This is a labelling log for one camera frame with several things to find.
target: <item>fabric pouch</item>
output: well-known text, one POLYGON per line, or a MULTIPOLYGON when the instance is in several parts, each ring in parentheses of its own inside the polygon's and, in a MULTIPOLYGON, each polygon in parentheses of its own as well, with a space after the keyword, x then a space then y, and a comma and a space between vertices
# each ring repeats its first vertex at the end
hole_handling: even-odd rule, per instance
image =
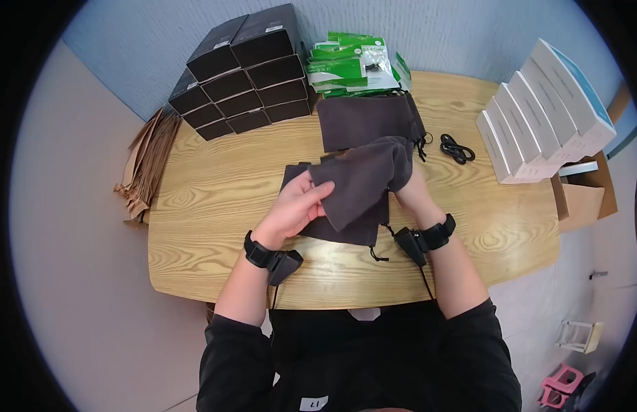
POLYGON ((396 192, 405 186, 412 174, 412 149, 406 138, 385 136, 320 165, 307 166, 315 185, 335 184, 321 203, 337 232, 386 198, 388 190, 396 192))
MULTIPOLYGON (((300 173, 307 170, 311 163, 300 163, 298 165, 288 165, 284 169, 284 178, 281 187, 300 173)), ((337 231, 324 216, 309 222, 299 235, 322 239, 330 242, 358 244, 362 246, 375 246, 378 237, 378 226, 387 225, 390 220, 389 195, 385 192, 377 202, 366 210, 359 218, 347 224, 341 231, 337 231)))
POLYGON ((426 136, 410 93, 323 99, 316 104, 325 153, 352 149, 383 136, 417 144, 426 136))

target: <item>wooden table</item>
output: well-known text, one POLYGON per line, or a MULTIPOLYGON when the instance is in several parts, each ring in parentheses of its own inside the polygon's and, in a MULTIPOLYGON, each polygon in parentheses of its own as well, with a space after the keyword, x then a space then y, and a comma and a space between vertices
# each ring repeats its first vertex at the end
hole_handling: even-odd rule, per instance
MULTIPOLYGON (((426 129, 426 163, 415 151, 430 193, 451 213, 487 285, 552 264, 559 253, 550 181, 501 185, 495 180, 475 120, 498 85, 474 78, 413 72, 412 95, 426 129), (476 160, 459 165, 439 150, 442 133, 470 147, 476 160)), ((215 302, 243 246, 243 237, 273 203, 284 166, 324 156, 313 116, 205 142, 188 125, 167 160, 149 223, 149 272, 160 292, 215 302)), ((390 194, 395 230, 414 226, 390 194)), ((277 309, 378 307, 428 299, 419 270, 381 227, 369 248, 307 237, 289 239, 303 266, 280 286, 277 309)), ((426 266, 432 283, 432 270, 426 266)), ((269 305, 272 301, 269 290, 269 305)))

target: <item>black box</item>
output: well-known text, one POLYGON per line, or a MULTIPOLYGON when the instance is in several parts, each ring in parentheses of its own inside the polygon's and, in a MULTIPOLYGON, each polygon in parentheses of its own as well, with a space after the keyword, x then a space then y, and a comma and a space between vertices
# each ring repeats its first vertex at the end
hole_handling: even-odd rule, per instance
POLYGON ((216 106, 225 117, 233 117, 263 107, 263 104, 261 104, 257 92, 252 90, 216 103, 216 106))
POLYGON ((271 86, 263 90, 257 90, 259 99, 264 107, 274 106, 280 103, 295 102, 296 100, 307 99, 307 86, 304 78, 292 80, 291 82, 271 86))
POLYGON ((197 81, 201 83, 240 67, 232 53, 231 43, 246 19, 247 14, 212 28, 199 43, 186 63, 197 81))
POLYGON ((234 133, 225 120, 218 120, 210 125, 200 127, 196 130, 196 132, 198 132, 199 135, 206 141, 234 133))
POLYGON ((298 55, 265 62, 245 71, 257 90, 305 77, 298 55))
POLYGON ((309 104, 309 111, 313 111, 316 102, 319 100, 319 94, 314 91, 314 87, 309 86, 309 84, 305 85, 307 90, 307 104, 309 104))
POLYGON ((222 113, 218 111, 215 104, 209 103, 190 113, 184 114, 183 119, 193 128, 198 128, 222 119, 222 113))
POLYGON ((266 107, 266 114, 272 123, 282 120, 289 120, 295 117, 309 116, 312 114, 307 100, 297 102, 282 103, 277 106, 266 107))
POLYGON ((253 88, 254 86, 250 83, 250 79, 247 78, 245 71, 240 69, 202 84, 202 89, 213 102, 219 102, 232 95, 247 92, 253 88))
POLYGON ((290 3, 248 15, 232 42, 241 67, 296 53, 300 44, 298 22, 290 3))
POLYGON ((211 103, 188 69, 183 71, 182 77, 177 82, 167 101, 180 115, 211 103))
POLYGON ((231 126, 238 135, 253 130, 254 128, 268 126, 270 121, 263 110, 257 110, 239 117, 227 119, 227 124, 231 126))

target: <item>stack of paper bags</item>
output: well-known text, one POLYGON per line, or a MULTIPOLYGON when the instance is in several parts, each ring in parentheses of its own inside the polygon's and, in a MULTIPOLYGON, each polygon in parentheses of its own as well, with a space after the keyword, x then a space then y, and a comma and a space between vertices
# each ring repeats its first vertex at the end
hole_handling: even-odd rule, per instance
POLYGON ((144 211, 151 206, 181 123, 174 110, 161 107, 129 146, 131 155, 124 168, 124 179, 113 191, 126 200, 131 219, 142 221, 144 211))

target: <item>chair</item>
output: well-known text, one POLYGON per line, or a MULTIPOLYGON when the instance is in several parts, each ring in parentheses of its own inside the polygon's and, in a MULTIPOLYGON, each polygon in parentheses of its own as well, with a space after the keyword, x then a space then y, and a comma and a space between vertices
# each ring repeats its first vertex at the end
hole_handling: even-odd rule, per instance
POLYGON ((561 409, 566 400, 570 397, 568 395, 564 395, 561 392, 553 390, 546 384, 541 385, 541 387, 544 389, 544 391, 541 399, 536 401, 536 403, 539 405, 551 406, 552 408, 561 409))
POLYGON ((563 393, 573 393, 582 379, 584 379, 583 373, 561 362, 561 367, 556 374, 546 377, 543 385, 563 393))
POLYGON ((561 322, 559 338, 555 346, 582 353, 593 352, 598 347, 603 333, 603 323, 585 323, 564 320, 561 322))

